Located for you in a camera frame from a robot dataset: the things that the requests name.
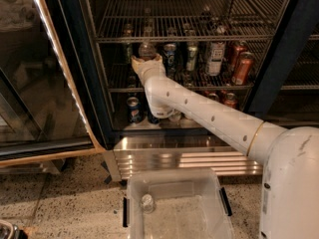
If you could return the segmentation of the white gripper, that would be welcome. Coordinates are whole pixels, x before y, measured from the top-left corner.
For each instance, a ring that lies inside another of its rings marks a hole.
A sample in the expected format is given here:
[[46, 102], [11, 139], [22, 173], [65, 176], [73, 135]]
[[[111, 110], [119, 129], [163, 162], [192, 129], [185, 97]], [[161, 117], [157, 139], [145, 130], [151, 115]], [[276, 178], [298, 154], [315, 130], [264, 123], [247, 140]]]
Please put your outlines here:
[[132, 68], [136, 70], [141, 82], [144, 84], [146, 80], [153, 76], [164, 76], [165, 69], [162, 63], [162, 56], [156, 54], [151, 61], [144, 62], [143, 59], [136, 56], [131, 57]]

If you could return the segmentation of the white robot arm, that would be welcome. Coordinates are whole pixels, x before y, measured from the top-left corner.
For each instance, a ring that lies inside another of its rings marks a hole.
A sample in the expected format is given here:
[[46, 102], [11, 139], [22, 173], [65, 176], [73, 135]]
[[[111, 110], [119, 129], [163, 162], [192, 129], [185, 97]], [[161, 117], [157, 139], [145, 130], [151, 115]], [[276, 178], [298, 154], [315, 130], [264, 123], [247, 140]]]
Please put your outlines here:
[[178, 110], [263, 166], [259, 239], [319, 239], [319, 129], [287, 129], [168, 78], [162, 57], [132, 57], [152, 114]]

